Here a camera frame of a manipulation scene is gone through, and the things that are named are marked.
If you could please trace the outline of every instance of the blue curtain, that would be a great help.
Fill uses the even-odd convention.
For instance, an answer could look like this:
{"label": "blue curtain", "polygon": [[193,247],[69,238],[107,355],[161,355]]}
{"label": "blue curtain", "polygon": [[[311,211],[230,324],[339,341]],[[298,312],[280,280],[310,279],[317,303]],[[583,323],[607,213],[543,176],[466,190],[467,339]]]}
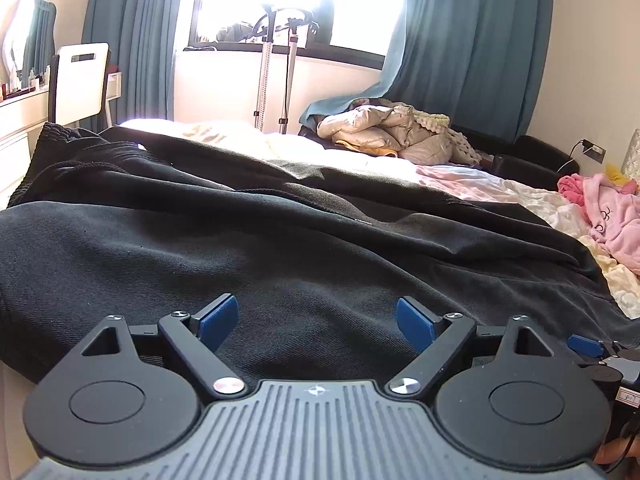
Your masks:
{"label": "blue curtain", "polygon": [[34,73],[41,74],[51,62],[51,57],[56,53],[53,44],[53,24],[56,21],[56,6],[45,0],[35,0],[33,17],[29,28],[29,35],[24,45],[24,57],[22,58],[22,75],[20,81],[26,87],[29,74],[33,68]]}
{"label": "blue curtain", "polygon": [[313,114],[338,113],[355,97],[385,96],[513,142],[526,133],[538,97],[552,4],[406,0],[380,83],[357,96],[313,103],[301,122],[314,127]]}
{"label": "blue curtain", "polygon": [[[172,119],[175,25],[180,0],[89,0],[83,43],[106,42],[122,72],[114,123],[138,117]],[[99,126],[95,119],[90,129]]]}

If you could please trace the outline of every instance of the white label with red border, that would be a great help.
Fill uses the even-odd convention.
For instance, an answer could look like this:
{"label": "white label with red border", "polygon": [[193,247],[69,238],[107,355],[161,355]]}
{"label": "white label with red border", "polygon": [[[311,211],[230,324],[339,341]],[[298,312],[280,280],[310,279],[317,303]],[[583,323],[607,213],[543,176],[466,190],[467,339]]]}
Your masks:
{"label": "white label with red border", "polygon": [[623,388],[622,386],[620,386],[620,389],[618,390],[618,396],[616,397],[616,400],[624,402],[629,406],[640,408],[640,393],[633,390],[628,390],[627,388]]}

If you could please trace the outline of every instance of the human hand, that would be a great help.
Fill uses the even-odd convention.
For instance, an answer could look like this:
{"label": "human hand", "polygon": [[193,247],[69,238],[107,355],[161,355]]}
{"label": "human hand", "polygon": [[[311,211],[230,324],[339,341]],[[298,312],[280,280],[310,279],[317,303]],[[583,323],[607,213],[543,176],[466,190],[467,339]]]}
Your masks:
{"label": "human hand", "polygon": [[[616,440],[612,440],[608,444],[602,446],[596,455],[596,458],[593,461],[596,464],[611,464],[615,462],[625,451],[626,445],[628,444],[628,438],[617,438]],[[640,438],[636,437],[634,440],[629,452],[626,454],[627,456],[632,456],[635,458],[640,457]],[[629,471],[626,472],[625,480],[640,480],[640,464],[638,462],[634,462]]]}

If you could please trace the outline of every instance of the window sill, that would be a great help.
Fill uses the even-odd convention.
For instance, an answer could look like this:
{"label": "window sill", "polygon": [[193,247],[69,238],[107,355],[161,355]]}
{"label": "window sill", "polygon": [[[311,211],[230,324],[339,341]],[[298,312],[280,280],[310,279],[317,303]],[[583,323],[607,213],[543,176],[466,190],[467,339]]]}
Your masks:
{"label": "window sill", "polygon": [[[185,47],[185,51],[193,50],[226,50],[232,52],[261,52],[261,43],[234,43],[225,41],[221,43],[190,43]],[[284,45],[274,45],[274,54],[286,54],[287,47]],[[385,57],[380,54],[364,52],[362,50],[354,50],[343,46],[327,45],[322,43],[313,43],[306,48],[299,48],[297,56],[311,57],[315,59],[325,59],[328,61],[337,61],[356,66],[364,66],[382,70]]]}

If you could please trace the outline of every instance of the mirror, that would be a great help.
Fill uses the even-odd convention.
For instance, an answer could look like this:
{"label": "mirror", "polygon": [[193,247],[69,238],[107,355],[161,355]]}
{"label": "mirror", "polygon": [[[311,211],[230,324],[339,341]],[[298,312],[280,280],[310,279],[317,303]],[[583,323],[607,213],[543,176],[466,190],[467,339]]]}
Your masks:
{"label": "mirror", "polygon": [[7,74],[17,75],[22,88],[29,75],[44,73],[55,54],[53,24],[56,6],[45,0],[20,0],[2,44],[2,61]]}

